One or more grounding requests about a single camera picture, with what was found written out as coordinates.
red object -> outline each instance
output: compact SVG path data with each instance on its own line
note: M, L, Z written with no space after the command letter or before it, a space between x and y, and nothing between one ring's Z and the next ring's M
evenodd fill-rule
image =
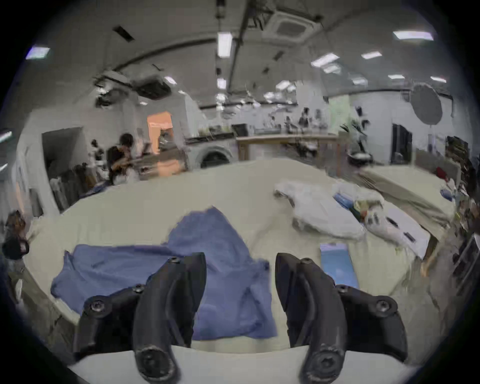
M445 179L447 177L447 173L440 167L437 167L436 175L441 179Z

blue towel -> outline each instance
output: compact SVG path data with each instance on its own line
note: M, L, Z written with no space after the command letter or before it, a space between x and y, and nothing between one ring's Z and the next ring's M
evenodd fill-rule
M276 336L269 263L250 257L241 237L216 208L191 212L159 246L77 245L72 254L65 252L51 294L82 313L87 298L145 283L170 257L194 252L205 253L207 280L193 339Z

orange wall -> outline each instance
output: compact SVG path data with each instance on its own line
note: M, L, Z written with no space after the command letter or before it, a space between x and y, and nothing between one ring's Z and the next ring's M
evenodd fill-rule
M158 153L158 137L160 136L160 132L169 129L173 137L172 117L168 112L157 113L147 117L147 124L148 136L152 143L152 151Z

dark hair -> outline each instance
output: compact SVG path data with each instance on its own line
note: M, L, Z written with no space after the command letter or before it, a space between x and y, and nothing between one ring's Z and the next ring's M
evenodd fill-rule
M120 136L120 145L131 148L133 145L133 136L129 133L124 133Z

person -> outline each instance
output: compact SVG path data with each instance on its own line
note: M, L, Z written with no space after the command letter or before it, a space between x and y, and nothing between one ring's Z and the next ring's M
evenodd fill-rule
M90 144L91 150L88 153L88 157L90 159L90 168L94 170L97 180L107 180L108 168L105 160L105 151L103 148L98 146L98 143L95 139L93 139Z
M114 145L107 151L108 180L111 184L137 181L138 175L131 165L133 136L124 133L120 136L120 145Z
M25 227L26 222L20 211L13 211L8 215L5 223L5 241L2 244L5 258L20 260L29 252L30 247L25 238Z
M299 119L299 126L302 134L305 132L306 128L308 128L308 111L309 110L310 110L309 108L305 107Z

